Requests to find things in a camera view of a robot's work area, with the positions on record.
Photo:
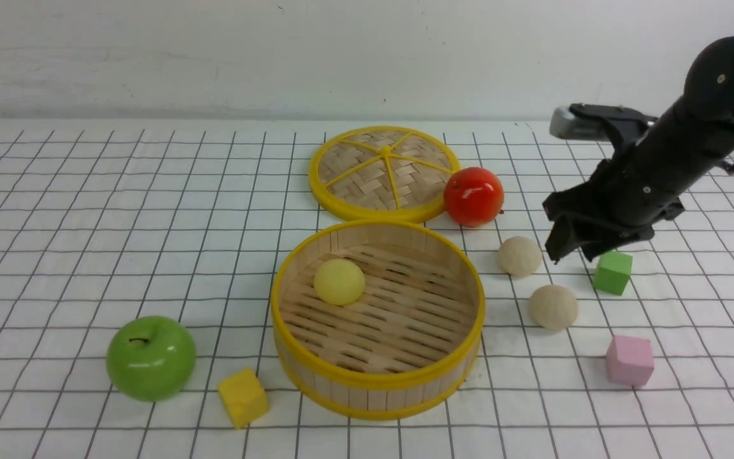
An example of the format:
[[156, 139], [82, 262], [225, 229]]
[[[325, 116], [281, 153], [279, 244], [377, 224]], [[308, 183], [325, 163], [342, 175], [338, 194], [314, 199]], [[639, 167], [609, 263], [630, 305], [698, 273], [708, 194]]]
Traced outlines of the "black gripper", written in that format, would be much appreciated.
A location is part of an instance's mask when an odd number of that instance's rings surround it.
[[543, 201], [553, 224], [545, 242], [558, 264], [582, 248], [594, 261], [616, 246], [654, 236], [654, 226], [684, 212], [686, 157], [679, 153], [620, 153], [604, 159], [588, 180]]

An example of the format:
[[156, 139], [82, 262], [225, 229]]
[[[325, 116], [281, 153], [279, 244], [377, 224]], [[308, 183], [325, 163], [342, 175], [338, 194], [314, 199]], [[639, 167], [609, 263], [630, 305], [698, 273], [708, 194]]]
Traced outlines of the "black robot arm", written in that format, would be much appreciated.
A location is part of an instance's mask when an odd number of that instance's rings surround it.
[[551, 261], [574, 250], [592, 261], [650, 240], [656, 223], [684, 212], [680, 196], [711, 169], [734, 174], [734, 36], [696, 56], [682, 96], [662, 116], [574, 103], [554, 110], [549, 131], [614, 148], [583, 183], [543, 201], [552, 223], [545, 242]]

